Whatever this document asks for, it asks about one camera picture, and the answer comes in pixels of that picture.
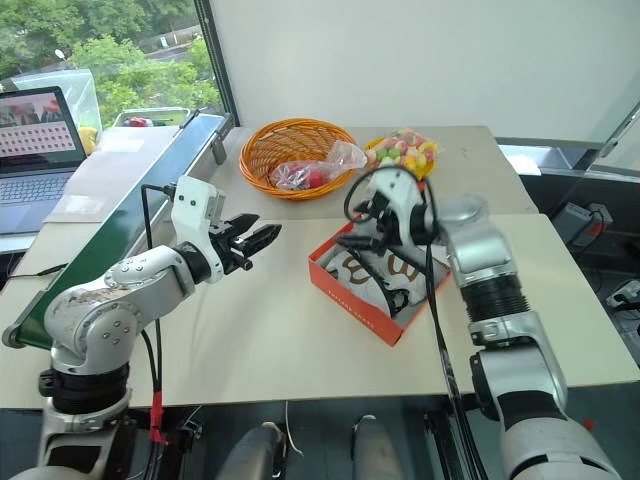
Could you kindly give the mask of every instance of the wicker basket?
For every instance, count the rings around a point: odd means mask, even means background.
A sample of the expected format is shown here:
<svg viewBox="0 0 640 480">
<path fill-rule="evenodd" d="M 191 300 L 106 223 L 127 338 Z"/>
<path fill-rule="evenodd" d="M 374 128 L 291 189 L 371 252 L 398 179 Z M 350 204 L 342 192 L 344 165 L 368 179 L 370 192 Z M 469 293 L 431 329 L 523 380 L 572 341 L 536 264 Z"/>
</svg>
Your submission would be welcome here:
<svg viewBox="0 0 640 480">
<path fill-rule="evenodd" d="M 272 123 L 257 131 L 242 147 L 240 170 L 251 185 L 274 197 L 294 201 L 318 198 L 342 186 L 353 170 L 343 173 L 332 182 L 307 190 L 276 188 L 269 180 L 269 175 L 284 162 L 325 160 L 336 140 L 356 143 L 342 128 L 319 120 L 292 118 Z"/>
</svg>

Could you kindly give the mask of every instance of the black cable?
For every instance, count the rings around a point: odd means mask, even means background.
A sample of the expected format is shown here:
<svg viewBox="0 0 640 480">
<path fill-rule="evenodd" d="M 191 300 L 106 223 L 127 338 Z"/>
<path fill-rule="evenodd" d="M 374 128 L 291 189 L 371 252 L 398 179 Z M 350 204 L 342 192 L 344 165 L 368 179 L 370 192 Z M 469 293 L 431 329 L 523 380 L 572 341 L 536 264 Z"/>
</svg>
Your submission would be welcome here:
<svg viewBox="0 0 640 480">
<path fill-rule="evenodd" d="M 365 179 L 372 176 L 374 173 L 379 170 L 399 170 L 406 172 L 409 174 L 413 180 L 415 181 L 418 188 L 420 188 L 420 182 L 418 178 L 413 174 L 413 172 L 407 170 L 406 168 L 400 167 L 398 165 L 385 165 L 379 167 L 375 170 L 369 170 L 360 176 L 351 186 L 349 191 L 347 192 L 347 196 L 344 200 L 344 215 L 350 222 L 353 223 L 364 223 L 371 219 L 371 216 L 363 216 L 361 218 L 354 218 L 350 212 L 350 204 L 351 198 L 353 197 L 354 192 L 364 182 Z M 473 438 L 473 433 L 471 432 L 471 427 L 469 425 L 469 420 L 465 413 L 464 404 L 462 402 L 462 397 L 460 396 L 460 390 L 458 388 L 458 384 L 455 379 L 455 374 L 453 372 L 453 366 L 451 365 L 451 361 L 449 360 L 449 353 L 447 350 L 447 345 L 444 339 L 444 335 L 442 333 L 442 328 L 440 327 L 440 320 L 438 317 L 438 309 L 436 304 L 436 294 L 435 294 L 435 283 L 434 283 L 434 274 L 433 274 L 433 254 L 431 251 L 432 242 L 439 235 L 439 223 L 438 223 L 438 211 L 435 203 L 435 198 L 433 195 L 433 188 L 431 187 L 431 183 L 429 179 L 425 177 L 425 188 L 429 195 L 429 206 L 431 207 L 431 212 L 433 216 L 433 228 L 431 232 L 431 238 L 427 242 L 426 245 L 426 264 L 425 264 L 425 280 L 426 280 L 426 293 L 427 293 L 427 302 L 429 303 L 429 307 L 431 309 L 431 316 L 433 317 L 433 322 L 436 330 L 436 340 L 438 343 L 438 349 L 440 351 L 440 360 L 442 362 L 442 368 L 446 377 L 447 387 L 449 390 L 449 398 L 451 400 L 453 414 L 457 420 L 458 427 L 460 429 L 460 434 L 462 435 L 462 445 L 464 450 L 464 455 L 467 460 L 467 464 L 469 468 L 471 468 L 471 475 L 474 479 L 480 478 L 482 480 L 487 480 L 487 473 L 482 464 L 482 459 L 480 458 L 480 453 L 478 452 L 477 446 L 475 444 L 475 440 Z M 426 199 L 424 192 L 420 192 L 422 200 L 426 205 Z"/>
<path fill-rule="evenodd" d="M 45 275 L 51 275 L 52 273 L 59 272 L 60 270 L 62 270 L 67 265 L 68 265 L 68 263 L 61 263 L 60 265 L 56 265 L 54 267 L 50 267 L 50 268 L 46 268 L 44 270 L 41 270 L 38 273 L 25 273 L 25 274 L 20 274 L 20 275 L 9 275 L 7 277 L 7 280 L 9 280 L 11 278 L 44 277 Z"/>
<path fill-rule="evenodd" d="M 149 334 L 142 330 L 140 332 L 142 339 L 144 340 L 144 344 L 147 347 L 147 353 L 149 354 L 149 366 L 151 367 L 151 383 L 153 385 L 153 391 L 158 392 L 158 374 L 156 371 L 156 360 L 153 355 L 153 347 L 151 346 L 151 339 L 149 338 Z"/>
<path fill-rule="evenodd" d="M 593 292 L 597 295 L 598 293 L 600 293 L 600 289 L 602 288 L 602 272 L 600 271 L 599 268 L 596 268 L 596 274 L 598 276 L 598 288 L 594 288 Z"/>
<path fill-rule="evenodd" d="M 160 330 L 160 319 L 156 318 L 156 350 L 158 355 L 158 370 L 157 370 L 157 380 L 158 380 L 158 392 L 162 391 L 162 331 Z"/>
<path fill-rule="evenodd" d="M 151 216 L 149 214 L 149 202 L 147 198 L 147 190 L 155 190 L 168 195 L 173 200 L 173 194 L 175 193 L 175 185 L 167 187 L 158 187 L 157 185 L 143 184 L 140 187 L 140 196 L 142 197 L 142 214 L 144 216 L 144 231 L 147 240 L 147 249 L 153 248 L 153 236 L 151 233 Z M 147 353 L 149 354 L 149 363 L 151 365 L 151 378 L 153 384 L 153 391 L 162 391 L 162 330 L 160 328 L 160 319 L 156 318 L 155 321 L 156 330 L 156 355 L 157 361 L 154 361 L 153 347 L 151 346 L 151 340 L 146 331 L 142 330 L 142 338 L 147 347 Z M 162 458 L 162 445 L 151 441 L 151 447 L 149 450 L 149 458 L 147 460 L 147 466 L 144 470 L 144 479 L 153 480 L 158 476 L 158 463 Z"/>
<path fill-rule="evenodd" d="M 144 231 L 147 237 L 147 248 L 151 250 L 153 248 L 153 239 L 151 236 L 151 218 L 149 217 L 149 202 L 147 200 L 147 190 L 155 190 L 156 192 L 164 193 L 162 187 L 157 185 L 143 184 L 140 187 L 140 195 L 142 197 L 142 215 L 144 216 Z"/>
<path fill-rule="evenodd" d="M 153 478 L 153 466 L 156 463 L 158 456 L 158 444 L 151 442 L 149 445 L 149 456 L 147 457 L 147 465 L 144 467 L 144 474 L 142 478 L 144 480 L 150 480 Z"/>
<path fill-rule="evenodd" d="M 438 307 L 436 303 L 436 287 L 434 283 L 434 274 L 433 274 L 433 253 L 431 250 L 431 244 L 438 237 L 440 225 L 438 223 L 438 212 L 435 203 L 435 198 L 433 195 L 433 188 L 431 187 L 431 182 L 429 179 L 425 177 L 425 188 L 427 193 L 429 194 L 429 203 L 431 206 L 431 214 L 433 216 L 433 227 L 431 238 L 427 243 L 426 254 L 425 254 L 425 280 L 427 285 L 427 302 L 429 303 L 429 308 L 431 310 L 431 316 L 433 317 L 433 322 L 435 324 L 436 330 L 436 341 L 438 343 L 438 349 L 440 350 L 440 356 L 442 361 L 442 367 L 447 377 L 447 386 L 449 388 L 449 392 L 451 395 L 451 404 L 453 408 L 453 413 L 458 421 L 458 426 L 460 428 L 460 433 L 463 436 L 462 446 L 464 449 L 464 454 L 467 459 L 467 463 L 473 469 L 471 473 L 473 478 L 480 477 L 482 480 L 487 480 L 487 473 L 484 469 L 484 465 L 482 464 L 482 459 L 480 458 L 480 453 L 478 452 L 478 448 L 476 446 L 475 440 L 473 438 L 473 432 L 471 431 L 471 426 L 469 425 L 469 420 L 466 415 L 466 410 L 464 404 L 462 402 L 462 397 L 460 396 L 460 390 L 458 388 L 458 384 L 455 379 L 455 374 L 453 372 L 453 366 L 449 360 L 449 353 L 447 350 L 447 344 L 444 339 L 444 335 L 442 333 L 442 328 L 440 327 L 440 319 L 438 316 Z"/>
</svg>

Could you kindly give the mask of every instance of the colorful candy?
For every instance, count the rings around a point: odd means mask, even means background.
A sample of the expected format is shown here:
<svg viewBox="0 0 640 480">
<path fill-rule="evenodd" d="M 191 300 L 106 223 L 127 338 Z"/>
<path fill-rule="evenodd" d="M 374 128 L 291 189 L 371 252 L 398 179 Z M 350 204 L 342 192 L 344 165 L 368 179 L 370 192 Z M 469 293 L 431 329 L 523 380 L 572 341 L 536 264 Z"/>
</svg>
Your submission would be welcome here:
<svg viewBox="0 0 640 480">
<path fill-rule="evenodd" d="M 369 166 L 390 160 L 395 165 L 411 170 L 419 179 L 431 172 L 438 153 L 440 147 L 436 142 L 408 128 L 380 139 L 372 149 L 366 151 Z"/>
</svg>

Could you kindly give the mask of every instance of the glass panel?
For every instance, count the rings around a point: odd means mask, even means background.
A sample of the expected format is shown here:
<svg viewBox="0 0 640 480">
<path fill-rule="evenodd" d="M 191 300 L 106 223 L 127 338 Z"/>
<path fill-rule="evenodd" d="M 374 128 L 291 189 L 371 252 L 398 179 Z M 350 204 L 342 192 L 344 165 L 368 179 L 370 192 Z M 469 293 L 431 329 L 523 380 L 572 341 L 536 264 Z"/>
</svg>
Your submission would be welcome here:
<svg viewBox="0 0 640 480">
<path fill-rule="evenodd" d="M 79 127 L 125 109 L 156 124 L 220 105 L 192 0 L 3 0 L 0 88 L 60 86 Z"/>
<path fill-rule="evenodd" d="M 640 109 L 631 116 L 619 136 L 615 136 L 612 150 L 603 149 L 591 170 L 640 177 Z"/>
</svg>

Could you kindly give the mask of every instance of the red cable tie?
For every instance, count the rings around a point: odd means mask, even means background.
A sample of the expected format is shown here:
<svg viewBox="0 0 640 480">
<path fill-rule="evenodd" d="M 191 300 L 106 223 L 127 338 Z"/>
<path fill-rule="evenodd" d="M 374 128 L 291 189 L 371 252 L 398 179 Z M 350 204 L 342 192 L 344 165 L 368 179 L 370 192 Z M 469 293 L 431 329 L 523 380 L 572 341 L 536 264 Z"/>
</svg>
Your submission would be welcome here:
<svg viewBox="0 0 640 480">
<path fill-rule="evenodd" d="M 163 445 L 168 445 L 164 437 L 162 436 L 162 391 L 153 392 L 153 401 L 151 403 L 151 412 L 149 416 L 151 417 L 149 431 L 151 433 L 151 441 L 155 443 L 161 443 Z"/>
</svg>

